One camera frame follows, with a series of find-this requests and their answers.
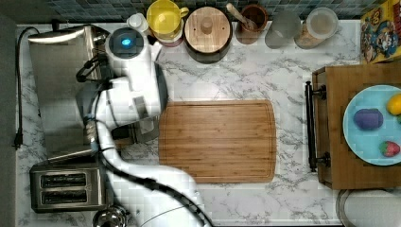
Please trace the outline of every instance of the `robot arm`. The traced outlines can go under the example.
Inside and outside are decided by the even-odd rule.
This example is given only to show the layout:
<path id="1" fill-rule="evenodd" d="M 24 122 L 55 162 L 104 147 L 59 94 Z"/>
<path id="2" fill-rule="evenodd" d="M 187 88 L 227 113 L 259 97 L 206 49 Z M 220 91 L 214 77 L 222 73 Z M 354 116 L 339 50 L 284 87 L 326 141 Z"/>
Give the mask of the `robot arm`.
<path id="1" fill-rule="evenodd" d="M 142 33 L 121 28 L 105 45 L 120 78 L 111 79 L 95 98 L 86 128 L 92 132 L 93 150 L 101 152 L 114 196 L 135 214 L 139 226 L 212 226 L 191 176 L 170 166 L 127 163 L 117 153 L 111 130 L 160 115 L 167 100 L 159 93 L 161 84 Z"/>

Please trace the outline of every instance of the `light blue light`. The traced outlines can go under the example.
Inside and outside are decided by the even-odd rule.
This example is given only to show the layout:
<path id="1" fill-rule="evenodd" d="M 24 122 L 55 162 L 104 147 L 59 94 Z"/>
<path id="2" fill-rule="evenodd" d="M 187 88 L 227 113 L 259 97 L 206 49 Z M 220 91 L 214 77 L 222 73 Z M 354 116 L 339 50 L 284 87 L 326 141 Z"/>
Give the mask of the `light blue light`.
<path id="1" fill-rule="evenodd" d="M 129 46 L 129 45 L 131 45 L 131 43 L 132 43 L 132 40 L 130 40 L 130 39 L 124 39 L 121 41 L 121 44 L 123 44 L 125 46 Z"/>

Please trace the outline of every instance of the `light blue plate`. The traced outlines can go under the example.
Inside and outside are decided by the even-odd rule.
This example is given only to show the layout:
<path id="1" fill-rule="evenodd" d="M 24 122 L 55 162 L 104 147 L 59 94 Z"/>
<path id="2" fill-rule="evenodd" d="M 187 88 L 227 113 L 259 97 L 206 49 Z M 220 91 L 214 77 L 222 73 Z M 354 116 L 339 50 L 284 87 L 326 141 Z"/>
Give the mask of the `light blue plate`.
<path id="1" fill-rule="evenodd" d="M 386 109 L 390 98 L 399 93 L 401 93 L 399 88 L 376 85 L 358 93 L 348 104 L 342 121 L 345 140 L 363 161 L 378 166 L 390 166 L 401 162 L 401 153 L 389 158 L 379 150 L 379 145 L 388 140 L 401 146 L 401 124 Z M 383 125 L 374 131 L 360 130 L 354 122 L 355 113 L 360 109 L 373 108 L 377 108 L 383 114 Z"/>

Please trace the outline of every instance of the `cereal box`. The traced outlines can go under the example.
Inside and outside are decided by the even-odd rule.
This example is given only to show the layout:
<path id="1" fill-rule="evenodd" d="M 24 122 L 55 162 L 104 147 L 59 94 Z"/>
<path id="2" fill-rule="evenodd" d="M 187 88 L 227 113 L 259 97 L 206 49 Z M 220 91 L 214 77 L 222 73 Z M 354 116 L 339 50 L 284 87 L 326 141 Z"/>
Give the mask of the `cereal box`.
<path id="1" fill-rule="evenodd" d="M 388 0 L 361 18 L 362 63 L 401 60 L 401 0 Z"/>

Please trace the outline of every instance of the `kitchen counter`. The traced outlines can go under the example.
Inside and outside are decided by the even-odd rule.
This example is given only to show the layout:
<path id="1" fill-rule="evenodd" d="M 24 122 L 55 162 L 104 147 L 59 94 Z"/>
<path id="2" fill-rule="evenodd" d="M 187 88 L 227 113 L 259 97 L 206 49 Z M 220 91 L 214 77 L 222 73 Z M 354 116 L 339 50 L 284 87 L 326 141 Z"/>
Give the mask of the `kitchen counter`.
<path id="1" fill-rule="evenodd" d="M 99 26 L 113 31 L 123 24 Z M 252 45 L 240 44 L 233 37 L 228 54 L 214 64 L 194 61 L 183 44 L 164 47 L 158 58 L 171 101 L 265 98 L 274 109 L 277 163 L 273 181 L 199 184 L 205 209 L 216 225 L 340 225 L 335 210 L 338 191 L 320 184 L 308 166 L 304 88 L 312 71 L 325 65 L 359 63 L 359 21 L 340 21 L 338 33 L 311 50 L 300 49 L 293 41 L 269 49 L 265 33 Z M 35 214 L 30 209 L 28 171 L 46 156 L 26 40 L 22 51 L 25 144 L 17 151 L 16 225 L 91 226 L 95 212 Z M 122 156 L 130 162 L 157 165 L 158 141 L 124 148 Z"/>

